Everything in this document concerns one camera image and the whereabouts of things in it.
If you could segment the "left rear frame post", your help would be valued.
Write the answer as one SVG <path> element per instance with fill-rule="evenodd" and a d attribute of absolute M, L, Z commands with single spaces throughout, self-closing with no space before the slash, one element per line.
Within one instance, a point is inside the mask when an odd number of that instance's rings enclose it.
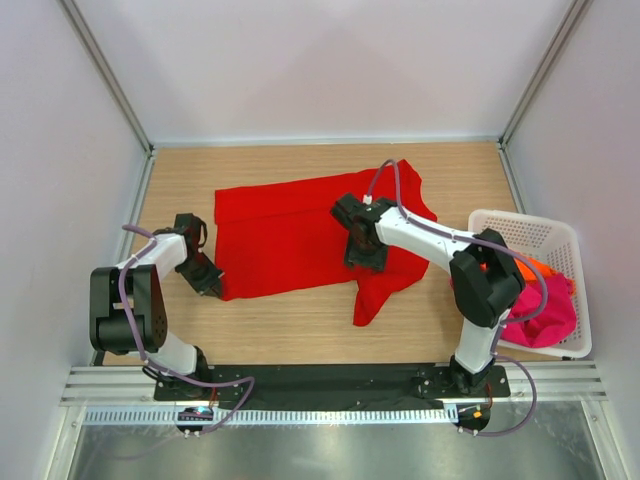
<path fill-rule="evenodd" d="M 103 53 L 99 42 L 92 32 L 91 27 L 81 12 L 77 2 L 74 0 L 58 0 L 57 4 L 69 21 L 72 30 L 78 37 L 80 44 L 96 68 L 104 86 L 121 112 L 134 137 L 142 147 L 142 150 L 145 152 L 145 155 L 151 156 L 154 152 L 154 146 L 149 140 L 144 127 L 136 115 L 133 106 L 127 98 L 127 95 L 120 85 L 120 82 L 111 68 L 108 59 Z"/>

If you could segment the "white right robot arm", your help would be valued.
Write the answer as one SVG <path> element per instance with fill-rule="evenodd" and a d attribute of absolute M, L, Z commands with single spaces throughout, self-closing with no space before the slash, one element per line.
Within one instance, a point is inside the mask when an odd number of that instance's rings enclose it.
<path fill-rule="evenodd" d="M 395 247 L 449 275 L 455 305 L 463 316 L 460 340 L 449 361 L 450 382 L 464 396 L 482 390 L 495 363 L 499 324 L 525 287 L 502 236 L 491 229 L 479 234 L 450 229 L 384 197 L 365 203 L 348 193 L 330 213 L 348 232 L 347 267 L 383 272 Z"/>

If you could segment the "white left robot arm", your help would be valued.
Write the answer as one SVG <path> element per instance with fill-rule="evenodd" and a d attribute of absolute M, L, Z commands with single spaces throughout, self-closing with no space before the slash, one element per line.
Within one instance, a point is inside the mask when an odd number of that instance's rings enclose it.
<path fill-rule="evenodd" d="M 91 345 L 100 353 L 138 356 L 143 373 L 156 382 L 158 400 L 203 400 L 214 391 L 211 370 L 202 349 L 170 332 L 161 281 L 176 272 L 196 294 L 223 296 L 223 271 L 204 252 L 207 225 L 192 213 L 180 213 L 173 226 L 154 232 L 123 228 L 147 244 L 115 266 L 92 271 Z"/>

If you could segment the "right rear frame post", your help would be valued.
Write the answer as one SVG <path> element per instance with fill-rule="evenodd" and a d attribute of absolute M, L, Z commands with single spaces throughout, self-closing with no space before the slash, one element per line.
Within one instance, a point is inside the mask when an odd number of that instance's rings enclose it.
<path fill-rule="evenodd" d="M 569 2 L 567 10 L 556 27 L 548 46 L 498 139 L 498 148 L 501 151 L 505 151 L 513 139 L 525 115 L 540 94 L 591 5 L 591 0 L 573 0 Z"/>

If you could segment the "orange t shirt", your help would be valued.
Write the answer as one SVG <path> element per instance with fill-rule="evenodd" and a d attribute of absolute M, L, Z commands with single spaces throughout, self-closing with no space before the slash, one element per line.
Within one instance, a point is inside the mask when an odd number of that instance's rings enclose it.
<path fill-rule="evenodd" d="M 531 266 L 534 267 L 534 270 L 528 266 L 526 262 L 521 261 L 520 259 L 516 259 L 515 263 L 522 275 L 524 281 L 527 284 L 533 284 L 538 282 L 538 277 L 535 272 L 538 272 L 542 278 L 549 278 L 557 274 L 557 271 L 552 267 L 534 259 L 531 257 L 525 257 L 525 259 L 529 262 Z"/>

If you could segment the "frame post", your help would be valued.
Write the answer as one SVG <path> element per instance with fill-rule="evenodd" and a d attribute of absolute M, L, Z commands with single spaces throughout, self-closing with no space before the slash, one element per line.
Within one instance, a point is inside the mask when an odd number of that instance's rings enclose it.
<path fill-rule="evenodd" d="M 151 156 L 154 152 L 154 146 L 149 140 L 144 127 L 136 115 L 133 106 L 127 98 L 127 95 L 120 85 L 120 82 L 111 68 L 108 59 L 103 53 L 99 42 L 92 32 L 91 27 L 81 12 L 77 2 L 74 0 L 58 0 L 57 4 L 69 21 L 72 30 L 78 37 L 80 44 L 96 68 L 104 86 L 121 112 L 134 137 L 142 147 L 142 150 L 145 152 L 145 155 Z"/>
<path fill-rule="evenodd" d="M 525 115 L 540 94 L 591 5 L 591 0 L 573 0 L 569 2 L 567 10 L 556 27 L 548 46 L 498 139 L 498 148 L 501 151 L 505 151 L 513 139 Z"/>

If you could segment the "red t shirt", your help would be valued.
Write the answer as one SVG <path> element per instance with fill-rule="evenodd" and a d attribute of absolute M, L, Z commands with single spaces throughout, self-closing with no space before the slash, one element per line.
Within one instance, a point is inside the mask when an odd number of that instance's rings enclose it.
<path fill-rule="evenodd" d="M 427 260 L 391 248 L 383 272 L 343 262 L 347 231 L 331 207 L 346 193 L 400 197 L 411 212 L 436 220 L 422 198 L 422 178 L 406 160 L 382 174 L 373 169 L 293 182 L 216 191 L 215 264 L 223 271 L 225 301 L 354 281 L 353 323 L 369 325 L 389 297 L 421 280 Z"/>

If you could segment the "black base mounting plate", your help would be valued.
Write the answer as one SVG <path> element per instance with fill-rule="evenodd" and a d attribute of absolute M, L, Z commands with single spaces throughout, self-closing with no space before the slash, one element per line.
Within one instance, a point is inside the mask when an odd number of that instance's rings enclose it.
<path fill-rule="evenodd" d="M 510 396 L 505 369 L 494 366 L 481 385 L 464 393 L 447 365 L 434 363 L 339 365 L 218 365 L 216 389 L 174 380 L 144 368 L 156 382 L 156 401 L 209 401 L 230 410 L 399 411 L 435 409 L 443 400 Z"/>

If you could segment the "pink t shirt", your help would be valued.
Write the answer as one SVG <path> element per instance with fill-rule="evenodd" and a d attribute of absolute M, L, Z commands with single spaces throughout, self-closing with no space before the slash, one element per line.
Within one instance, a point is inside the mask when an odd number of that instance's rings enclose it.
<path fill-rule="evenodd" d="M 451 286 L 463 316 L 459 353 L 487 354 L 500 339 L 520 347 L 551 347 L 577 326 L 573 282 L 559 273 L 524 285 L 513 276 L 474 284 L 456 275 Z"/>

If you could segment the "white perforated laundry basket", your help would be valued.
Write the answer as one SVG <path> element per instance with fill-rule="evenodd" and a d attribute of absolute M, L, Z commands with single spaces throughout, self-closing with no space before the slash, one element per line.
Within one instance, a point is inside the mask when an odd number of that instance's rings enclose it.
<path fill-rule="evenodd" d="M 574 285 L 572 304 L 577 314 L 573 333 L 559 343 L 533 349 L 500 339 L 501 347 L 554 357 L 584 358 L 592 349 L 588 303 L 583 268 L 575 231 L 567 224 L 543 217 L 478 209 L 468 220 L 468 229 L 480 233 L 490 228 L 501 234 L 508 248 L 534 258 L 564 275 Z"/>

